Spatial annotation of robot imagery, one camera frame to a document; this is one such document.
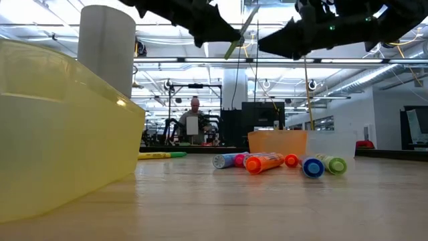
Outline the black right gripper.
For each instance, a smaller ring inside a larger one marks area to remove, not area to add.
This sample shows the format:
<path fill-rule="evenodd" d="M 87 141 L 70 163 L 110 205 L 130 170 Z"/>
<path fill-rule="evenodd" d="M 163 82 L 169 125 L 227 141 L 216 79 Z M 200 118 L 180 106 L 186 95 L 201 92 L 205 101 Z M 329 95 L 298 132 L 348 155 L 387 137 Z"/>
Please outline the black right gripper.
<path fill-rule="evenodd" d="M 365 5 L 352 1 L 296 1 L 301 19 L 258 41 L 259 50 L 271 54 L 292 54 L 297 60 L 313 50 L 332 49 L 364 40 L 368 27 Z"/>

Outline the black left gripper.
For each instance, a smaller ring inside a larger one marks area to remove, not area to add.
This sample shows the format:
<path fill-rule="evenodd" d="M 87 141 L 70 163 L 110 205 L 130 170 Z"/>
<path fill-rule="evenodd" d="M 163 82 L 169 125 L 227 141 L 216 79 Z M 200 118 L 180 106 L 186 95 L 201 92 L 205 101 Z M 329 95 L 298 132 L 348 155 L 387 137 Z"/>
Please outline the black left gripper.
<path fill-rule="evenodd" d="M 205 0 L 147 0 L 143 9 L 151 11 L 173 26 L 181 26 L 194 37 L 196 46 L 205 42 L 234 42 L 240 39 L 234 29 L 220 15 L 218 6 L 208 5 Z"/>

